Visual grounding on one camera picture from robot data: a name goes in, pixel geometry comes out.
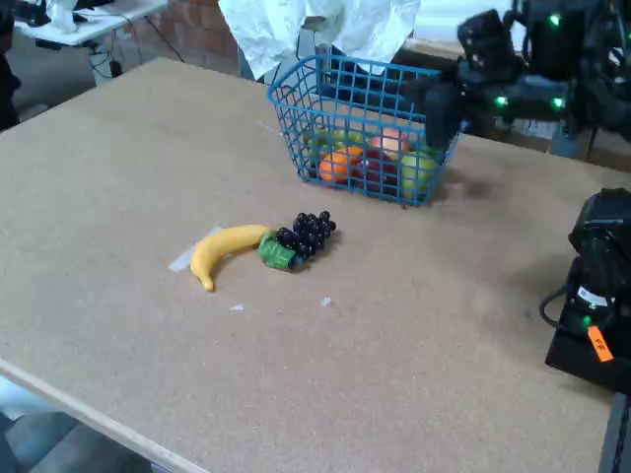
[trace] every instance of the orange tag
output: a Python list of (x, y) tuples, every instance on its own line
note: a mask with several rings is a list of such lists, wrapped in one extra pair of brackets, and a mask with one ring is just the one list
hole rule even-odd
[(613, 360), (613, 355), (609, 351), (609, 347), (604, 342), (604, 337), (600, 333), (600, 330), (595, 325), (592, 325), (588, 328), (588, 336), (590, 340), (592, 340), (592, 345), (594, 345), (594, 350), (596, 350), (596, 354), (601, 362), (608, 362), (609, 360)]

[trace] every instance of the brick wall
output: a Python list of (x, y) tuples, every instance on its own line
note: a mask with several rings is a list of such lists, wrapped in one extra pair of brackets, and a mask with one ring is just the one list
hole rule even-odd
[[(228, 29), (218, 0), (170, 0), (169, 8), (152, 23), (180, 53), (210, 53), (237, 60), (237, 43)], [(136, 27), (142, 42), (161, 40), (149, 25)]]

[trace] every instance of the orange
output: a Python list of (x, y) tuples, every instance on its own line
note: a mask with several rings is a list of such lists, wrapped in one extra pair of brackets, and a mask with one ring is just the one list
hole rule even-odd
[(357, 166), (362, 159), (364, 149), (359, 146), (349, 146), (334, 151), (319, 164), (319, 177), (326, 182), (346, 182), (350, 166)]

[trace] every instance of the red apple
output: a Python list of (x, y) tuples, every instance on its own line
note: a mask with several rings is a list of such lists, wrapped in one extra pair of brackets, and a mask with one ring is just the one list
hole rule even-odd
[(379, 150), (371, 149), (364, 152), (364, 158), (354, 172), (355, 183), (358, 187), (364, 187), (364, 176), (368, 181), (368, 190), (381, 192), (384, 184), (384, 193), (396, 195), (398, 183), (396, 164), (390, 161)]

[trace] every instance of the apple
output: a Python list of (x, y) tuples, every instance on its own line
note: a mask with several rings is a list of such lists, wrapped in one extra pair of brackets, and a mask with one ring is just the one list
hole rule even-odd
[(382, 184), (384, 184), (385, 194), (396, 195), (398, 183), (396, 164), (379, 150), (366, 150), (353, 175), (356, 177), (355, 184), (360, 188), (364, 188), (365, 177), (367, 188), (371, 192), (382, 192)]
[(429, 155), (423, 153), (416, 156), (407, 154), (401, 158), (401, 189), (406, 199), (414, 198), (414, 187), (419, 191), (427, 188), (429, 180), (434, 175), (438, 163)]
[(383, 128), (382, 133), (371, 138), (369, 144), (378, 150), (383, 150), (392, 161), (398, 160), (399, 153), (408, 153), (411, 150), (407, 135), (397, 128)]

